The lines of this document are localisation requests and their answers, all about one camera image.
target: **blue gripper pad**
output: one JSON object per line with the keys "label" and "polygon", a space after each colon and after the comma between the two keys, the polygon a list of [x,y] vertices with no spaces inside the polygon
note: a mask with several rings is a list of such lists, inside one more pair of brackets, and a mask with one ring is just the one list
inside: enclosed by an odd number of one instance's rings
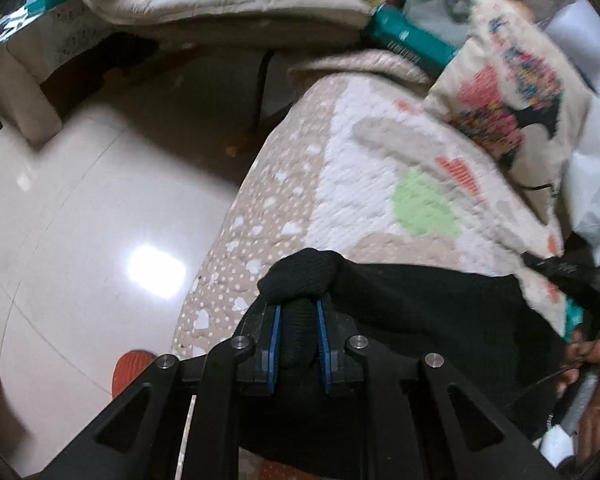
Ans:
{"label": "blue gripper pad", "polygon": [[318,313],[318,351],[320,352],[320,369],[322,370],[322,384],[327,393],[331,391],[331,352],[329,350],[329,339],[327,338],[327,327],[324,323],[324,309],[322,301],[315,304]]}
{"label": "blue gripper pad", "polygon": [[267,389],[272,394],[278,380],[278,353],[280,352],[280,306],[276,307],[271,330],[271,344],[269,345],[269,366],[267,367]]}

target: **human hand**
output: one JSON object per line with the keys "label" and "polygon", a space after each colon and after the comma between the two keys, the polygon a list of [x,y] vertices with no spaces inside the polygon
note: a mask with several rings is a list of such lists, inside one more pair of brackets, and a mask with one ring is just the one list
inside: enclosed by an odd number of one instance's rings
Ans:
{"label": "human hand", "polygon": [[[582,333],[576,329],[573,332],[573,343],[567,346],[566,361],[577,361],[595,364],[600,368],[600,339],[595,342],[583,341]],[[569,384],[578,380],[580,371],[577,368],[567,370],[560,376],[558,393],[562,393]],[[578,430],[578,452],[576,461],[583,463],[600,451],[600,380],[593,394],[589,407],[580,419]]]}

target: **gray cloth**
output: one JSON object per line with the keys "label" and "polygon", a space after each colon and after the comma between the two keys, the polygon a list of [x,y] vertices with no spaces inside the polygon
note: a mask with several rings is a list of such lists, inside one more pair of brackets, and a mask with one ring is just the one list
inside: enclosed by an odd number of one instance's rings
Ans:
{"label": "gray cloth", "polygon": [[445,43],[460,48],[466,41],[471,0],[406,0],[402,12]]}

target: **black cable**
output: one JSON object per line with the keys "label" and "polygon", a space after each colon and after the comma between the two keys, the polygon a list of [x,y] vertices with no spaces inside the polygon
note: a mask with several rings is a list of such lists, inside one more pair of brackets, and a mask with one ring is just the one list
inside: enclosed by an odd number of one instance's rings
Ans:
{"label": "black cable", "polygon": [[554,192],[554,186],[552,184],[542,184],[542,186],[525,186],[524,184],[520,184],[519,182],[516,182],[516,184],[525,191],[540,191],[541,189],[551,189],[551,192]]}
{"label": "black cable", "polygon": [[553,378],[556,378],[559,375],[562,375],[563,373],[567,372],[568,370],[574,370],[574,369],[582,366],[587,361],[587,357],[589,357],[591,352],[593,352],[593,349],[596,347],[596,344],[598,343],[598,341],[599,341],[599,339],[594,339],[591,350],[589,350],[586,354],[581,355],[580,358],[577,359],[576,361],[574,361],[573,363],[561,366],[558,371],[553,372],[541,379],[538,379],[535,383],[530,384],[529,386],[524,388],[524,390],[522,390],[522,392],[520,392],[513,400],[509,401],[507,404],[504,405],[503,410],[508,410],[516,402],[518,402],[520,399],[522,399],[522,397],[525,397],[526,395],[531,393],[533,390],[535,390],[541,384],[543,384]]}

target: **beige cushion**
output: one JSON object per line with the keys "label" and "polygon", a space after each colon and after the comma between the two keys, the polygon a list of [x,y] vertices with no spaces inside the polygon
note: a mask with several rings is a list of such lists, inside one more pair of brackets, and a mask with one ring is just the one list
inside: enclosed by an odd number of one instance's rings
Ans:
{"label": "beige cushion", "polygon": [[592,93],[507,0],[475,0],[469,39],[424,101],[480,144],[547,223]]}
{"label": "beige cushion", "polygon": [[211,16],[312,17],[360,30],[371,16],[365,0],[84,0],[99,17],[115,25],[157,25]]}

